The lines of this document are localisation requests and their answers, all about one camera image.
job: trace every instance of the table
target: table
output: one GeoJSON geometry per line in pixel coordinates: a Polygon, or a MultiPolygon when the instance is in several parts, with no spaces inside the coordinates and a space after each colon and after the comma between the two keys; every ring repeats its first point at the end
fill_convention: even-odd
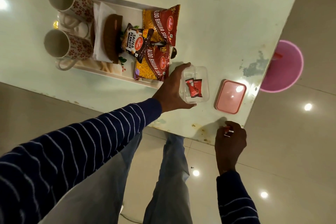
{"type": "MultiPolygon", "coordinates": [[[[150,126],[214,145],[218,124],[246,123],[295,0],[128,0],[181,4],[173,66],[191,61],[209,71],[210,100],[164,113],[150,126]],[[215,110],[221,81],[246,84],[235,115],[215,110]]],[[[57,12],[48,0],[0,0],[0,81],[100,112],[151,97],[155,90],[71,69],[59,71],[43,46],[57,12]]]]}

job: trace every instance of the pink bucket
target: pink bucket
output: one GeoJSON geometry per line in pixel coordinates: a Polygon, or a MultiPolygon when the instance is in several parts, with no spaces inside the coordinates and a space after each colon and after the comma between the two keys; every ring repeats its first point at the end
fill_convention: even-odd
{"type": "Polygon", "coordinates": [[[271,60],[260,90],[276,93],[291,87],[303,71],[303,55],[293,43],[280,40],[275,53],[282,56],[271,60]]]}

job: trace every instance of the clear plastic container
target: clear plastic container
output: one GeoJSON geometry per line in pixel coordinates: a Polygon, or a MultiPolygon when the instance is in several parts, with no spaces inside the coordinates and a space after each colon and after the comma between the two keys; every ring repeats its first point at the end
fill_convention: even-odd
{"type": "Polygon", "coordinates": [[[201,102],[206,102],[209,100],[209,82],[208,82],[208,70],[204,66],[191,66],[183,70],[181,83],[180,83],[180,96],[188,104],[196,104],[201,102]],[[202,97],[196,96],[191,97],[189,86],[186,81],[189,79],[202,79],[201,85],[201,95],[202,97]]]}

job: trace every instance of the cable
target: cable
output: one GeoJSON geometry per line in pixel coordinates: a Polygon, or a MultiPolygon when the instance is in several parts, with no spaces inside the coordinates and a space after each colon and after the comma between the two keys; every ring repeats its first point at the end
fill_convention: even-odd
{"type": "Polygon", "coordinates": [[[122,217],[124,217],[126,220],[130,221],[130,222],[133,222],[133,223],[138,223],[138,224],[142,224],[142,222],[139,222],[137,220],[132,220],[130,219],[129,217],[126,217],[124,214],[120,214],[122,217]]]}

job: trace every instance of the sleeve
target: sleeve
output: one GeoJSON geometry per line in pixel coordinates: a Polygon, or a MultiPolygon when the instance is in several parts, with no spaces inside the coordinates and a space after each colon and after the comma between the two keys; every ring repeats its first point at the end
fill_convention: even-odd
{"type": "Polygon", "coordinates": [[[0,224],[38,223],[162,113],[153,98],[71,124],[0,157],[0,224]]]}
{"type": "Polygon", "coordinates": [[[217,196],[223,224],[260,224],[257,209],[236,171],[217,177],[217,196]]]}

